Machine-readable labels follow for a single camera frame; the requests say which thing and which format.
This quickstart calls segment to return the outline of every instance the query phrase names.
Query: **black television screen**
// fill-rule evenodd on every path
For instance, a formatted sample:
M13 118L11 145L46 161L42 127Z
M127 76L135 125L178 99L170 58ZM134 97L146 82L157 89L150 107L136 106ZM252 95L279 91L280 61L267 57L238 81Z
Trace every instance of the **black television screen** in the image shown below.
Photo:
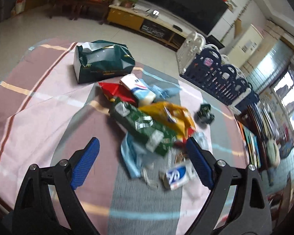
M222 0L145 0L183 18L205 34L209 34L227 10Z

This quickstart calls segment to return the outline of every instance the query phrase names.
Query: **navy blue fence panel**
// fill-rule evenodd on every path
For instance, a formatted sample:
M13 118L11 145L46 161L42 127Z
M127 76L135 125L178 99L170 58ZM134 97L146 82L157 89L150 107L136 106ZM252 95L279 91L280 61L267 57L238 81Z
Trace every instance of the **navy blue fence panel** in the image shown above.
M253 91L251 84L244 78L237 78L234 66L221 65L221 56L213 48L206 48L198 54L186 72L180 76L225 105L231 105L250 87L251 93L236 106L240 111L245 110L248 104L259 101L259 96Z

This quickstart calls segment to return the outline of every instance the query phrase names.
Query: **yellow snack bag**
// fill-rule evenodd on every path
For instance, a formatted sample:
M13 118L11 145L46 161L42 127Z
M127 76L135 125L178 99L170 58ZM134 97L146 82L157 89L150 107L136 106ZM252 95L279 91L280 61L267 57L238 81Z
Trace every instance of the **yellow snack bag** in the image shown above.
M188 138L189 128L195 129L191 114L179 105L164 101L140 107L139 110L173 129L179 140Z

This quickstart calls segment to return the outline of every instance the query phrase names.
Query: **blue gripper pad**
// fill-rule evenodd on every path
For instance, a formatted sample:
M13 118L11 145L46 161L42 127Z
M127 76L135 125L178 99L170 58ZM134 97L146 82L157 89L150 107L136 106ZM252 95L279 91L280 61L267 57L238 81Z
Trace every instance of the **blue gripper pad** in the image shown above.
M214 182L212 179L212 170L205 160L196 144L190 139L186 142L188 156L202 182L202 184L212 190Z
M83 154L82 158L79 160L79 162L73 169L71 181L71 188L73 190L76 190L77 187L81 186L84 183L90 171L90 168L93 166L94 161L96 160L99 154L99 148L99 140L96 138L90 144L88 149Z

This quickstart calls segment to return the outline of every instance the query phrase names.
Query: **silver bolt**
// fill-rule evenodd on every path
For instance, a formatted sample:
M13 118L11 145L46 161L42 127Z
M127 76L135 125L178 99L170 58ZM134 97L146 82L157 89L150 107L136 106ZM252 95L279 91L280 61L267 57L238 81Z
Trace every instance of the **silver bolt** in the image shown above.
M61 161L60 161L60 165L61 165L61 166L66 166L66 165L68 165L68 160L66 160L66 159L61 160Z
M254 171L254 170L256 169L256 167L255 167L254 165L252 165L252 164L248 165L248 168L249 168L250 170L252 170L252 171Z
M36 164L32 164L32 165L29 167L30 170L35 170L36 168L37 168L37 165L36 165Z
M226 165L225 161L223 161L223 160L217 161L217 164L221 167L224 167Z

